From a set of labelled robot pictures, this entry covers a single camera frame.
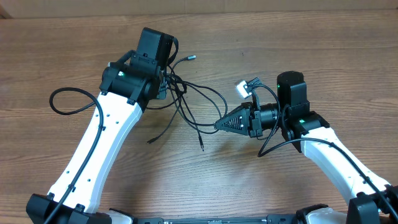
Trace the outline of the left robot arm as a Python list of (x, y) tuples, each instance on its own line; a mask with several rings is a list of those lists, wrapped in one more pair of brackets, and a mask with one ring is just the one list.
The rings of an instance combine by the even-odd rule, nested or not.
[(46, 195), (33, 194), (33, 223), (134, 223), (126, 212), (99, 212), (101, 195), (119, 150), (150, 100), (165, 98), (165, 75), (178, 48), (172, 35), (143, 28), (136, 50), (105, 68), (92, 119), (65, 170)]

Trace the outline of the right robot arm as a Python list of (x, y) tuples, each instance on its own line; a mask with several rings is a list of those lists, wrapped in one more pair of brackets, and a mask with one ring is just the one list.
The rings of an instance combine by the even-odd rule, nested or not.
[(300, 72), (277, 77), (274, 104), (261, 105), (258, 78), (242, 80), (236, 88), (243, 98), (252, 98), (215, 122), (216, 130), (259, 138), (265, 130), (281, 129), (284, 142), (269, 149), (262, 146), (258, 157), (292, 144), (315, 163), (338, 189), (348, 205), (346, 213), (326, 204), (301, 208), (290, 215), (268, 215), (263, 223), (397, 223), (397, 187), (368, 169), (338, 139), (330, 124), (310, 109), (307, 84)]

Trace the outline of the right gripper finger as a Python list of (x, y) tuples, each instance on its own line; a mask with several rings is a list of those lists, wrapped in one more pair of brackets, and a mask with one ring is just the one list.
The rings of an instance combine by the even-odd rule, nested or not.
[(242, 134), (245, 136), (249, 135), (248, 122), (245, 119), (218, 120), (214, 127), (215, 129), (222, 131)]
[(218, 128), (247, 128), (252, 104), (241, 104), (217, 121)]

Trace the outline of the brown cardboard backdrop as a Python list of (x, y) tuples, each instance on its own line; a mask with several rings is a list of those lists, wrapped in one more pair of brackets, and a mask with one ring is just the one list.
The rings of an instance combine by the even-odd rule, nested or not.
[(1, 18), (396, 8), (397, 0), (1, 0)]

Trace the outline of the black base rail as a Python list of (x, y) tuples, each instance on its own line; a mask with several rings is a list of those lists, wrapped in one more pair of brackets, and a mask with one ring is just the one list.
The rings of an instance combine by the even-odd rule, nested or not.
[(134, 218), (133, 224), (298, 224), (294, 214), (273, 214), (266, 217), (240, 218)]

